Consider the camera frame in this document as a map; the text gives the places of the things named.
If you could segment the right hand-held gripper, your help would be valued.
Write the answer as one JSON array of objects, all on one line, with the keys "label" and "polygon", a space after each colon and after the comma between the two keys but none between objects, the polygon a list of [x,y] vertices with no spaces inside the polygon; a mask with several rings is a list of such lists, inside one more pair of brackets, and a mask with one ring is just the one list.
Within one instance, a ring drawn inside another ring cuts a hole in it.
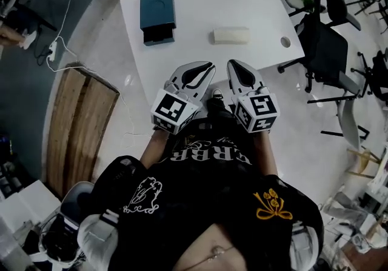
[{"label": "right hand-held gripper", "polygon": [[248,133],[269,131],[279,117],[279,106],[274,93],[264,87],[259,71],[240,60],[227,63],[234,115]]}]

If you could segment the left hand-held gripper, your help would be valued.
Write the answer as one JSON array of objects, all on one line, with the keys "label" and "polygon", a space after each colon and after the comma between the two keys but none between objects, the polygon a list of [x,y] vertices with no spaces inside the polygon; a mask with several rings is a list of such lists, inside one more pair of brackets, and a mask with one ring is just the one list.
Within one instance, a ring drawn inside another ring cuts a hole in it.
[{"label": "left hand-held gripper", "polygon": [[165,89],[157,93],[151,108],[152,124],[177,135],[202,109],[201,100],[215,72],[215,65],[209,61],[179,66],[165,83]]}]

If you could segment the white rectangular block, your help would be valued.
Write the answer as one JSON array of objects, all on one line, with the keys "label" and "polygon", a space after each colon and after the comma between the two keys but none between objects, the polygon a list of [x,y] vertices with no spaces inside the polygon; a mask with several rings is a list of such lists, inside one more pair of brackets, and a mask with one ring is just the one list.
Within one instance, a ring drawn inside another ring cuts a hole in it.
[{"label": "white rectangular block", "polygon": [[244,45],[250,42],[250,30],[247,27],[220,27],[210,35],[214,44]]}]

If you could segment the person's left forearm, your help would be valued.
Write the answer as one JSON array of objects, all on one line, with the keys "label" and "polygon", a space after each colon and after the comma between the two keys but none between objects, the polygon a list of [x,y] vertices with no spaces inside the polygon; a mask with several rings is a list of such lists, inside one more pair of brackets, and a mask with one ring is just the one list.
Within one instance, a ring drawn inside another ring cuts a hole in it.
[{"label": "person's left forearm", "polygon": [[169,135],[170,133],[165,130],[157,129],[154,131],[140,158],[141,164],[146,169],[149,169],[152,165],[159,162],[164,153]]}]

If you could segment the person's right forearm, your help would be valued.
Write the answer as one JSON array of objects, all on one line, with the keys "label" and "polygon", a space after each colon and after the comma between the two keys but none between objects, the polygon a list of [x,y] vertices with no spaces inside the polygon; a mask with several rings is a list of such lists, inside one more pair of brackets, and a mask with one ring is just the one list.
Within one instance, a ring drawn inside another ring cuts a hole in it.
[{"label": "person's right forearm", "polygon": [[255,137],[257,160],[263,175],[278,176],[278,169],[273,155],[268,132],[259,132]]}]

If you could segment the teal drawer box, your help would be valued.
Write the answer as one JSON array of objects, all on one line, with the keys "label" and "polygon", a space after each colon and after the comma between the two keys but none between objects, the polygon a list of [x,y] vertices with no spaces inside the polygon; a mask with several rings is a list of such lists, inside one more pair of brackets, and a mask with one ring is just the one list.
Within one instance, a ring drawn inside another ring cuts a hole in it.
[{"label": "teal drawer box", "polygon": [[174,42],[174,0],[140,0],[139,27],[146,46]]}]

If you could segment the black office chair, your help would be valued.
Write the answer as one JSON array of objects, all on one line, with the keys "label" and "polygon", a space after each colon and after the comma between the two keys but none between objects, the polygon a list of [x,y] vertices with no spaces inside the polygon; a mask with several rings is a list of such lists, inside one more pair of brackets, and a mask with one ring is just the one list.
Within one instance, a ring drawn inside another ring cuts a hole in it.
[{"label": "black office chair", "polygon": [[360,87],[346,75],[348,42],[327,24],[331,21],[327,0],[313,0],[314,9],[306,13],[295,26],[304,56],[278,66],[279,73],[295,64],[302,64],[308,80],[306,92],[311,92],[312,81],[337,87],[358,95]]}]

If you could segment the person's black printed shirt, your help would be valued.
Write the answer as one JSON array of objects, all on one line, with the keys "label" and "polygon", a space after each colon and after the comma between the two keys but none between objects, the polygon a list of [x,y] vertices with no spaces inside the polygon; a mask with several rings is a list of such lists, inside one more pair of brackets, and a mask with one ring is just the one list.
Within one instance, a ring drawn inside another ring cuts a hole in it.
[{"label": "person's black printed shirt", "polygon": [[255,137],[224,101],[146,169],[116,158],[93,188],[77,242],[96,271],[310,271],[323,249],[317,205],[263,175]]}]

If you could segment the grey chair with black legs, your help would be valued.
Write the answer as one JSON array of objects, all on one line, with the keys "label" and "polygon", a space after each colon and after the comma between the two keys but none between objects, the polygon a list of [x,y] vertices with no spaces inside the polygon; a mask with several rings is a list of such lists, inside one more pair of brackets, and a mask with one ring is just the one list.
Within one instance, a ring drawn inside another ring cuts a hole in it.
[{"label": "grey chair with black legs", "polygon": [[346,93],[339,97],[309,100],[307,103],[335,102],[337,107],[336,117],[338,118],[341,133],[322,130],[321,134],[343,137],[354,149],[359,150],[361,141],[366,140],[370,132],[356,123],[353,107],[358,96],[346,95]]}]

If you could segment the wooden floor panel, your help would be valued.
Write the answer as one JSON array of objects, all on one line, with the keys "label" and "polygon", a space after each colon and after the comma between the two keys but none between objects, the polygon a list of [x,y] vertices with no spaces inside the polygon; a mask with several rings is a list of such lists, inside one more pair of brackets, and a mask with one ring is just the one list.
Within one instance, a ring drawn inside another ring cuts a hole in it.
[{"label": "wooden floor panel", "polygon": [[119,92],[83,69],[66,68],[54,101],[46,156],[46,183],[60,198],[91,181]]}]

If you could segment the black swivel chair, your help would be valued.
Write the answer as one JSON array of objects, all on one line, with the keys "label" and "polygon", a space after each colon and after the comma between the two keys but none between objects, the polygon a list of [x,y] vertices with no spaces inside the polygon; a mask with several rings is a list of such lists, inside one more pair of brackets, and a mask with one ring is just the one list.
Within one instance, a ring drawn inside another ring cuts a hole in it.
[{"label": "black swivel chair", "polygon": [[375,95],[388,106],[388,48],[383,52],[379,50],[376,56],[372,58],[372,68],[367,65],[363,53],[357,52],[357,55],[363,60],[364,71],[362,72],[355,68],[351,68],[350,71],[359,73],[365,79],[364,88],[362,92],[358,94],[358,97],[362,98],[369,87],[370,90],[367,94]]}]

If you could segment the wooden stool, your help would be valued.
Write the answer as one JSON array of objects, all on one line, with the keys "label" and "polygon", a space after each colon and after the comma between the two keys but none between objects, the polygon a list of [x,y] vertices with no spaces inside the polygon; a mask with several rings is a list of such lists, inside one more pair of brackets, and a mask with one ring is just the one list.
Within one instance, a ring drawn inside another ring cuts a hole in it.
[{"label": "wooden stool", "polygon": [[359,176],[367,179],[374,179],[374,176],[364,174],[364,171],[367,168],[369,162],[375,163],[379,166],[382,162],[382,159],[377,157],[374,153],[372,153],[369,149],[366,149],[366,148],[364,148],[364,151],[362,153],[351,149],[347,149],[347,152],[356,155],[360,159],[360,166],[358,171],[353,172],[348,169],[346,170],[347,174],[353,175],[353,176]]}]

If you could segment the grey seat with hole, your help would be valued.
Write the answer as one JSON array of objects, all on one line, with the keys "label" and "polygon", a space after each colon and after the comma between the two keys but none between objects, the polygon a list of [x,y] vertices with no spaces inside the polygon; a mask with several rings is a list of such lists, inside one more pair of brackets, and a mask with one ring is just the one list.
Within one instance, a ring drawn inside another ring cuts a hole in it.
[{"label": "grey seat with hole", "polygon": [[93,188],[94,184],[88,181],[76,183],[62,200],[60,212],[75,222],[81,222],[87,211]]}]

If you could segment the white foam box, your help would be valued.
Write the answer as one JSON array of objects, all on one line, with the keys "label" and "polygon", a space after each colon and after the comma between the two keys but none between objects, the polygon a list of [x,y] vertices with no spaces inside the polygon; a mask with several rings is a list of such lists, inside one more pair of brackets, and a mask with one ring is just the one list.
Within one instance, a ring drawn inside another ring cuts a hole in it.
[{"label": "white foam box", "polygon": [[43,222],[60,205],[60,200],[37,180],[0,202],[0,216],[15,233],[25,222],[31,221],[33,225]]}]

